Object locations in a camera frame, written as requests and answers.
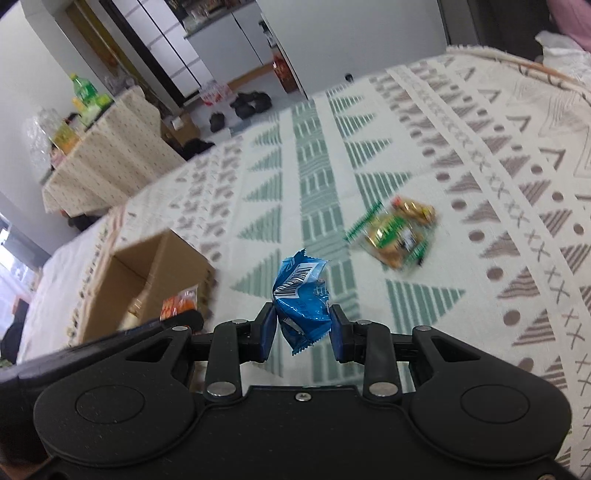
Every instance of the blue snack wrapper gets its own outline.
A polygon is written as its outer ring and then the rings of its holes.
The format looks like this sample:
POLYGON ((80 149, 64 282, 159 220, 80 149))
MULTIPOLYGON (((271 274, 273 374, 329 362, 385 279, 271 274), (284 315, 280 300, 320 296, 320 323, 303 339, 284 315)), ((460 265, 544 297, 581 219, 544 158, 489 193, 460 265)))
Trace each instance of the blue snack wrapper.
POLYGON ((292 355, 320 340, 330 330, 329 293, 319 279, 326 260, 301 250, 286 258, 273 285, 273 303, 292 355))

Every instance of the barcode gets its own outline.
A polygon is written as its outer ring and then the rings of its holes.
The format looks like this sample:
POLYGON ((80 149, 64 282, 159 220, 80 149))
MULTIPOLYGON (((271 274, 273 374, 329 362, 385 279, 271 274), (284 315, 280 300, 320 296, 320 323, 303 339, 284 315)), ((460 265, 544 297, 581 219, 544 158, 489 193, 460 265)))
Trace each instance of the barcode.
POLYGON ((308 276, 318 263, 302 263, 287 277, 286 281, 279 285, 275 291, 275 298, 278 299, 299 299, 298 288, 306 282, 308 276))

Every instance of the green soda bottle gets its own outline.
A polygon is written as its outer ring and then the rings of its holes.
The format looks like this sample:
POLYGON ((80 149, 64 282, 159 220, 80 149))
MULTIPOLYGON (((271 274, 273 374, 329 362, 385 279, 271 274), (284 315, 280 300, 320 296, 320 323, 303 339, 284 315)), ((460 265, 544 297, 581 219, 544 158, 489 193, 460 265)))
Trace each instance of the green soda bottle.
POLYGON ((91 84, 90 80, 81 79, 75 73, 70 75, 70 78, 74 83, 74 93, 80 99, 80 101, 86 106, 89 106, 91 103, 93 103, 98 93, 94 85, 91 84))

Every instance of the pillow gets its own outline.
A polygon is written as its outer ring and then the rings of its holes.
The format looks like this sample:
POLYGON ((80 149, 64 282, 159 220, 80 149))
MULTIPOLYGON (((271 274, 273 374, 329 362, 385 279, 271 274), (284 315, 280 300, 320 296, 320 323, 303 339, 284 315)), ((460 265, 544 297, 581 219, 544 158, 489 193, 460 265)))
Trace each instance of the pillow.
POLYGON ((560 31, 591 51, 591 5, 586 0, 547 0, 560 31))

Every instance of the white cabinet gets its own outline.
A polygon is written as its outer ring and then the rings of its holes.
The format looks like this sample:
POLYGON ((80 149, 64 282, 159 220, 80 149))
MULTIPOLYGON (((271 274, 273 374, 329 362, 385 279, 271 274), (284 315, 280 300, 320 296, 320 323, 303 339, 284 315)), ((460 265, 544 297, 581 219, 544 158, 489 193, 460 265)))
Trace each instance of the white cabinet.
POLYGON ((233 15, 263 64, 271 63, 273 61, 271 47, 259 25, 262 20, 261 8, 253 2, 236 10, 233 15))
POLYGON ((228 83, 262 66, 233 15, 208 25, 189 42, 219 83, 228 83))

